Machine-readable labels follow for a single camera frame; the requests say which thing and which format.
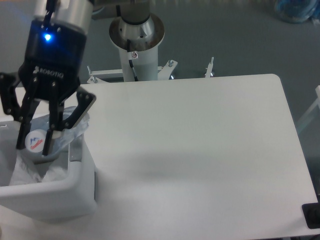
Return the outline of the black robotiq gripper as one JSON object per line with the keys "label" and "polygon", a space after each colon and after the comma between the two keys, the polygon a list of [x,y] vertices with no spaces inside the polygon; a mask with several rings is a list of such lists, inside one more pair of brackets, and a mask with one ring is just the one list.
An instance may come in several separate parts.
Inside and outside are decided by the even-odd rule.
{"label": "black robotiq gripper", "polygon": [[[0,99],[3,112],[20,123],[16,149],[26,148],[25,139],[31,130],[31,120],[41,100],[49,100],[49,122],[42,150],[48,156],[53,148],[54,132],[77,126],[96,101],[97,97],[80,87],[79,70],[85,50],[85,34],[61,24],[42,28],[42,21],[31,22],[24,61],[14,75],[0,74]],[[16,88],[19,82],[25,89],[19,105]],[[78,105],[64,119],[64,100],[76,92]]]}

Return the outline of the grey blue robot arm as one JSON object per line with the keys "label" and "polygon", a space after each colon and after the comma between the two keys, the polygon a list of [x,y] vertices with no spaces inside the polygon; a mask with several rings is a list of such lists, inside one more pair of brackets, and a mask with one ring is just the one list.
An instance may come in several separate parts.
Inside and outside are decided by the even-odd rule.
{"label": "grey blue robot arm", "polygon": [[39,0],[30,25],[24,60],[17,74],[0,74],[3,111],[20,124],[16,149],[25,139],[41,101],[48,102],[49,123],[42,154],[53,149],[57,132],[78,125],[96,101],[80,86],[79,71],[93,12],[113,6],[126,23],[138,25],[150,17],[147,0]]}

